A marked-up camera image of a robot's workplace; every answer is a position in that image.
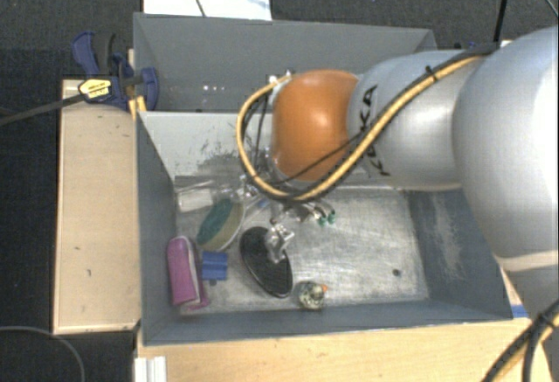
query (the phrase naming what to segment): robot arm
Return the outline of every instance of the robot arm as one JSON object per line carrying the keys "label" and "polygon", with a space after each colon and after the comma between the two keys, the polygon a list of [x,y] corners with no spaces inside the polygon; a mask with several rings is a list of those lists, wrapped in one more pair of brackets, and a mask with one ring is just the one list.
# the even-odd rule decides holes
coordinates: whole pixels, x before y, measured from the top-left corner
{"label": "robot arm", "polygon": [[320,198],[359,159],[369,183],[461,187],[536,318],[559,298],[557,33],[557,26],[534,32],[496,51],[421,52],[363,76],[322,70],[284,78],[270,160],[280,185],[261,178],[242,147],[246,114],[278,86],[273,82],[238,118],[247,173],[261,191],[290,204]]}

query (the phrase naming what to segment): gray box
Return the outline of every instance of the gray box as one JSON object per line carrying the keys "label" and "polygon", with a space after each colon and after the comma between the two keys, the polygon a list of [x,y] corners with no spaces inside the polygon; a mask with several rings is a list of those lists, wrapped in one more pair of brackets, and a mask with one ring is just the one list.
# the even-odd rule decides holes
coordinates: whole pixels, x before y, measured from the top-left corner
{"label": "gray box", "polygon": [[[307,35],[301,36],[301,30]],[[322,31],[335,32],[340,42],[353,39],[351,48],[360,51],[361,58],[354,53],[336,56],[332,50],[343,43],[327,47]],[[387,40],[391,31],[397,42]],[[204,48],[219,54],[204,64],[190,62],[204,60],[203,48],[180,63],[167,57],[166,51],[179,45],[187,48],[189,42],[181,39],[193,32],[211,44]],[[178,233],[196,235],[198,222],[192,218],[191,225],[177,224],[174,181],[237,180],[241,166],[233,112],[253,87],[266,82],[266,73],[282,73],[293,64],[298,71],[331,66],[361,73],[380,60],[423,48],[432,35],[425,30],[350,25],[136,16],[135,36],[136,65],[155,65],[162,81],[158,110],[142,113],[137,122],[141,324],[146,345],[511,318],[499,267],[461,191],[393,191],[364,183],[359,170],[327,196],[336,207],[336,224],[324,229],[294,225],[296,238],[288,248],[296,281],[317,279],[329,285],[322,312],[302,311],[291,298],[276,300],[264,294],[243,268],[237,242],[228,249],[228,281],[206,286],[210,307],[185,315],[171,306],[165,249]],[[252,49],[259,60],[224,47],[239,38],[255,42]],[[295,52],[288,47],[294,38],[303,44]],[[322,63],[324,57],[337,61]],[[181,75],[189,76],[182,85]],[[204,76],[210,76],[207,81],[228,77],[225,96],[215,97],[210,105],[201,104],[203,93],[190,91],[206,81]],[[200,109],[209,113],[192,113]],[[269,130],[266,119],[263,144]],[[252,224],[263,226],[266,219],[263,213]]]}

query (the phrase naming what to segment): orange device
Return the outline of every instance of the orange device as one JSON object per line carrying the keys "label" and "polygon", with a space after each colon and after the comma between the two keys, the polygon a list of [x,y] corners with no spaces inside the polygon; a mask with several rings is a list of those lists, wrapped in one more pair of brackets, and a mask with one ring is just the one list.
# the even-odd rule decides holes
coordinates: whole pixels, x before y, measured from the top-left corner
{"label": "orange device", "polygon": [[[286,177],[348,142],[346,117],[357,83],[354,74],[312,70],[296,74],[278,93],[273,107],[272,160]],[[314,181],[344,155],[341,149],[297,177]]]}

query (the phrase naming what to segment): wooden board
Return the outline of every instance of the wooden board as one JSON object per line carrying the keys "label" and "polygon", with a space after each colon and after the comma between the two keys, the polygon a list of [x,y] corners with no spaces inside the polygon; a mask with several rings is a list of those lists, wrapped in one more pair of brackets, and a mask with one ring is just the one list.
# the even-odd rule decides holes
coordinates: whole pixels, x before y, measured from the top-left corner
{"label": "wooden board", "polygon": [[[64,97],[78,81],[64,82]],[[140,319],[134,124],[105,105],[64,108],[52,327],[130,330]]]}
{"label": "wooden board", "polygon": [[[169,382],[479,382],[528,325],[528,319],[518,318],[246,342],[139,345],[138,356],[165,356]],[[521,366],[503,380],[520,381]],[[541,348],[536,352],[532,380],[551,380]]]}

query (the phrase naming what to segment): dark carpet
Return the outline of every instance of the dark carpet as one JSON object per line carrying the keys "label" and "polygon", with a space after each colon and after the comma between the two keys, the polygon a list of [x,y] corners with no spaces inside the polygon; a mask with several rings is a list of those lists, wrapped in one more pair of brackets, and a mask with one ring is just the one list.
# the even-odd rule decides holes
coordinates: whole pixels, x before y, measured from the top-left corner
{"label": "dark carpet", "polygon": [[[276,19],[430,28],[440,47],[488,41],[500,0],[271,0]],[[59,97],[80,69],[81,31],[112,31],[132,46],[141,0],[0,0],[0,107],[25,110]],[[510,0],[504,38],[556,24],[543,0]],[[57,195],[58,114],[0,128],[0,326],[49,329]],[[129,333],[70,337],[87,380],[132,377]],[[0,380],[79,380],[58,342],[0,332]]]}

